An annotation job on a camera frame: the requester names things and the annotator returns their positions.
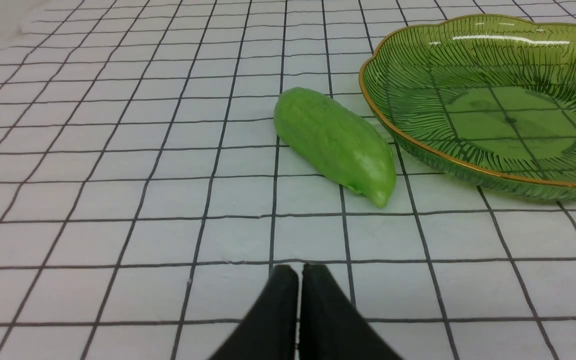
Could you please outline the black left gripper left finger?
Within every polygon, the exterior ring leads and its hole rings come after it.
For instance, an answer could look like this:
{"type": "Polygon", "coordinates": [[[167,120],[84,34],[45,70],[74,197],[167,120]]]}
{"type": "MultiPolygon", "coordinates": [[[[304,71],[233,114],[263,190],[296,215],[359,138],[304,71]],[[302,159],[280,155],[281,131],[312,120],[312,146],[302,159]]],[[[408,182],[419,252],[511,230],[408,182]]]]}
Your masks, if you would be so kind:
{"type": "Polygon", "coordinates": [[[290,265],[275,266],[254,305],[211,360],[293,360],[299,285],[290,265]]]}

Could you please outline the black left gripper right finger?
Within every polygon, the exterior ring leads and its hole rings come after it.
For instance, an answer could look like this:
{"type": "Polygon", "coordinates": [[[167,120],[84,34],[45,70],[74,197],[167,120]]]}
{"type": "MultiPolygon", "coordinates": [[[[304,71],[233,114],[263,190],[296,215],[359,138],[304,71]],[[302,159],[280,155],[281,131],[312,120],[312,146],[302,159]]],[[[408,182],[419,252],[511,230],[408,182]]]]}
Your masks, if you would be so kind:
{"type": "Polygon", "coordinates": [[[298,352],[301,360],[400,360],[354,308],[324,264],[304,265],[298,352]]]}

